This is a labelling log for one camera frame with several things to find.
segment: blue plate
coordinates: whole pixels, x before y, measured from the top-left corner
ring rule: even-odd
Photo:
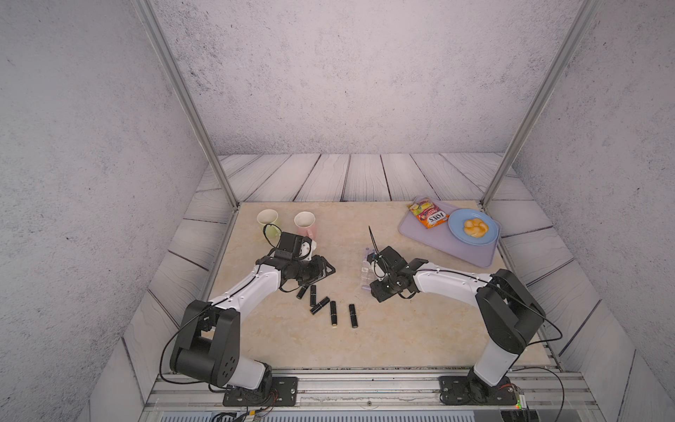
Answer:
[[[464,222],[474,218],[480,218],[485,224],[487,224],[488,231],[482,238],[473,238],[464,233]],[[471,208],[460,208],[450,214],[448,227],[450,227],[450,231],[457,239],[463,241],[464,243],[473,244],[476,246],[490,244],[497,240],[497,237],[500,234],[499,226],[497,226],[495,220],[488,217],[486,214]]]

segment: green mug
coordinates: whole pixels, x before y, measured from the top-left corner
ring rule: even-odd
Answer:
[[[279,219],[279,213],[274,211],[273,209],[263,209],[258,213],[258,224],[260,224],[260,227],[263,228],[265,227],[265,224],[274,224],[278,226],[277,220]],[[279,239],[281,236],[281,230],[275,226],[267,226],[265,228],[265,235],[267,236],[268,239]]]

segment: white wall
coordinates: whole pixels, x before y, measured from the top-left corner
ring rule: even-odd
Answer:
[[[207,164],[131,1],[3,2],[0,52],[0,419],[73,421]]]
[[[675,3],[605,0],[514,165],[675,397]]]
[[[153,0],[219,154],[506,149],[581,0]]]

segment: white mug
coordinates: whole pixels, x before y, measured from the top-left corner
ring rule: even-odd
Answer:
[[[296,227],[298,228],[298,234],[301,236],[307,236],[310,239],[314,240],[317,236],[317,218],[309,211],[303,211],[295,216],[293,219]]]

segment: white robotic arm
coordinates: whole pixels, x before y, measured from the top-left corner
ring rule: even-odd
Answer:
[[[483,355],[469,371],[466,388],[471,390],[472,398],[479,397],[475,400],[477,404],[483,404],[483,398],[488,400],[500,386],[508,383],[506,372],[545,317],[543,309],[513,273],[505,269],[494,274],[467,273],[424,259],[408,263],[390,246],[371,254],[369,261],[378,277],[371,283],[371,293],[379,302],[401,295],[401,291],[407,289],[411,294],[436,293],[478,308],[490,339]]]
[[[211,302],[195,300],[188,305],[171,354],[171,369],[220,388],[229,386],[228,392],[236,391],[226,393],[223,404],[238,404],[241,400],[252,406],[269,404],[271,391],[276,392],[283,382],[272,378],[267,364],[240,356],[241,322],[287,280],[295,279],[298,286],[306,288],[335,273],[325,258],[312,256],[315,248],[316,243],[309,238],[282,232],[279,246],[256,261],[241,282]],[[505,269],[495,274],[465,273],[423,259],[407,263],[390,246],[369,256],[369,261],[375,274],[382,275],[371,283],[371,293],[379,302],[407,289],[412,294],[436,293],[455,298],[480,310],[490,336],[488,345],[465,377],[466,386],[455,394],[442,394],[441,401],[464,404],[446,402],[443,397],[458,398],[466,391],[472,400],[486,399],[475,400],[477,404],[486,404],[490,397],[502,394],[500,386],[508,383],[507,370],[545,317],[515,275]],[[202,336],[202,332],[214,328],[213,339]]]
[[[414,275],[415,285],[422,293],[440,294],[478,308],[476,300],[478,289],[484,288],[492,280],[492,276],[487,273],[471,274],[460,273],[460,271],[449,272],[449,270],[426,263]],[[483,355],[474,365],[473,371],[478,378],[494,387],[501,381],[518,356],[499,347],[490,338],[483,350]]]
[[[171,354],[173,371],[217,387],[251,390],[261,401],[269,397],[271,371],[266,364],[240,356],[241,322],[270,293],[290,279],[310,286],[335,272],[325,258],[312,255],[317,243],[281,233],[279,245],[256,261],[239,283],[210,302],[193,301],[185,311]],[[215,328],[213,339],[202,336]]]

